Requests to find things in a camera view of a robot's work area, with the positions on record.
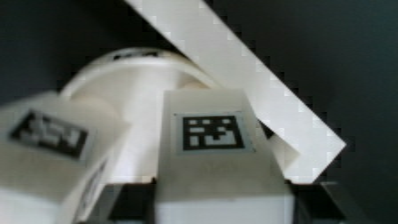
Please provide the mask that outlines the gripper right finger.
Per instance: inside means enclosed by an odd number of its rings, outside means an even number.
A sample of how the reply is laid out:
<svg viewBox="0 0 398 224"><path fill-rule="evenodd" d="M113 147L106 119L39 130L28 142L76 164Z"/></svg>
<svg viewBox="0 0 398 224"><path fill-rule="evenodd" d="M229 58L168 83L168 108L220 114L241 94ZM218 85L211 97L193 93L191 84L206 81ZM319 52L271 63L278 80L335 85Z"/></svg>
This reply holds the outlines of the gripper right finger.
<svg viewBox="0 0 398 224"><path fill-rule="evenodd" d="M319 184L289 184L293 224L344 224L346 218Z"/></svg>

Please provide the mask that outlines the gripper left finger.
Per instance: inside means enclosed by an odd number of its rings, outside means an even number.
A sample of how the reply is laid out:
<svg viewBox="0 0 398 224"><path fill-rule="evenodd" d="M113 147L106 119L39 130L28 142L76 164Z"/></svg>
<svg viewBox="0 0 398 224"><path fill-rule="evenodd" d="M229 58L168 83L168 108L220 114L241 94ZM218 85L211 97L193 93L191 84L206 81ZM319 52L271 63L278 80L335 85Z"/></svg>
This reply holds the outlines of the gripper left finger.
<svg viewBox="0 0 398 224"><path fill-rule="evenodd" d="M108 219L115 224L156 224L154 221L156 180L120 186Z"/></svg>

